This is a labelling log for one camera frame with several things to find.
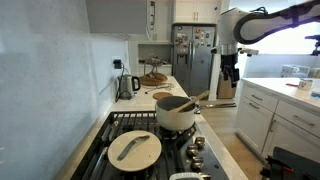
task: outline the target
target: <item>stove knob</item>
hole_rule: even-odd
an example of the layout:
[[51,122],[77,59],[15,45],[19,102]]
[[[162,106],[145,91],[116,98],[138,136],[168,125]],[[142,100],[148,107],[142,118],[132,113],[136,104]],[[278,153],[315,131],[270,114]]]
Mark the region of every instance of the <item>stove knob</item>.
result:
[[204,137],[196,137],[194,143],[201,149],[204,147],[206,139]]
[[204,166],[203,158],[202,157],[193,157],[190,167],[194,171],[200,171]]
[[187,147],[187,154],[189,156],[196,156],[198,154],[199,150],[198,150],[198,145],[196,144],[189,144]]
[[211,175],[210,174],[206,174],[203,172],[199,172],[199,175],[204,179],[204,180],[211,180]]

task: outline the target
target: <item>white countertop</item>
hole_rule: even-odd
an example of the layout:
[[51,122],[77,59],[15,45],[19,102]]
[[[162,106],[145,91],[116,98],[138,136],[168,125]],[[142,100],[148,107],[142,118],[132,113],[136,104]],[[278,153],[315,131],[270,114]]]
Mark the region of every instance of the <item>white countertop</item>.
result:
[[287,83],[298,85],[299,78],[243,78],[248,85],[271,93],[279,100],[299,106],[311,113],[320,115],[320,98],[312,97],[312,89],[320,88],[320,79],[313,80],[309,91],[299,90],[297,87],[288,86]]
[[[119,100],[117,103],[108,110],[107,115],[112,111],[145,111],[145,110],[155,110],[156,100],[152,98],[153,94],[156,92],[169,92],[176,96],[184,96],[187,97],[186,93],[182,90],[180,85],[173,77],[168,77],[168,81],[166,83],[171,83],[174,87],[171,88],[170,91],[166,89],[156,89],[154,91],[150,91],[148,94],[145,94],[146,91],[153,89],[154,87],[142,86],[141,89],[137,92],[136,97],[131,100]],[[220,141],[218,136],[211,129],[209,124],[203,118],[202,115],[196,115],[195,122],[197,123],[199,129],[202,134],[206,138],[206,143],[211,147],[217,159],[219,160],[221,166],[225,170],[229,179],[247,179],[243,171],[240,169],[238,164],[232,158],[226,147]],[[99,131],[102,121],[97,122],[88,135],[84,138],[84,142],[82,143],[78,150],[76,150],[73,158],[70,159],[70,165],[68,171],[62,175],[63,179],[70,179],[76,167],[80,163],[81,159],[84,156],[84,153],[89,148],[94,136]]]

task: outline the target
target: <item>drawer handle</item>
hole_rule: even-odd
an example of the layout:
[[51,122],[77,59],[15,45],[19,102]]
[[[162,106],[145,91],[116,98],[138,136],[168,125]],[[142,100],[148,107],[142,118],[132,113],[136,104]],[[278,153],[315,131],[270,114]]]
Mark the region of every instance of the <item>drawer handle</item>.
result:
[[314,123],[308,122],[307,120],[305,120],[305,119],[303,119],[303,118],[301,118],[301,117],[299,117],[299,116],[297,116],[297,115],[293,115],[293,117],[296,118],[296,119],[298,119],[298,120],[300,120],[300,121],[302,121],[302,122],[304,122],[304,123],[306,123],[306,124],[308,124],[308,125],[311,126],[311,127],[315,126]]
[[271,124],[270,124],[270,132],[273,132],[273,125],[277,122],[277,120],[273,120],[271,121]]
[[249,103],[249,105],[252,106],[252,107],[254,107],[254,108],[256,108],[256,109],[259,109],[258,106],[255,106],[255,105],[253,105],[252,103]]
[[259,98],[259,97],[257,97],[256,95],[251,95],[252,97],[254,97],[254,98],[256,98],[256,99],[258,99],[259,101],[262,101],[263,99],[262,98]]

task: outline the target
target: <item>refrigerator door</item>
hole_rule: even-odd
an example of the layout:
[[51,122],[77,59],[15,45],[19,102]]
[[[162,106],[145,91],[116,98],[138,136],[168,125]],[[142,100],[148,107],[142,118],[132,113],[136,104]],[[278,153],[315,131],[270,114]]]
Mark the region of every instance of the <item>refrigerator door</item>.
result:
[[193,27],[192,58],[189,74],[189,96],[196,96],[210,89],[215,27]]
[[174,26],[173,28],[173,63],[172,74],[188,94],[191,46],[192,46],[192,26]]
[[214,35],[214,26],[173,27],[172,74],[188,96],[210,89]]

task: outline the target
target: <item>electric kettle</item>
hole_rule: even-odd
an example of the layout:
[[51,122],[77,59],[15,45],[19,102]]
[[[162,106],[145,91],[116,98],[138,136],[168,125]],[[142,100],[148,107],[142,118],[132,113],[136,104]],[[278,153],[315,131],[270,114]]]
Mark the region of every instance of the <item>electric kettle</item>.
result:
[[135,97],[135,91],[141,87],[140,80],[137,76],[125,74],[118,77],[119,81],[119,98],[132,99]]

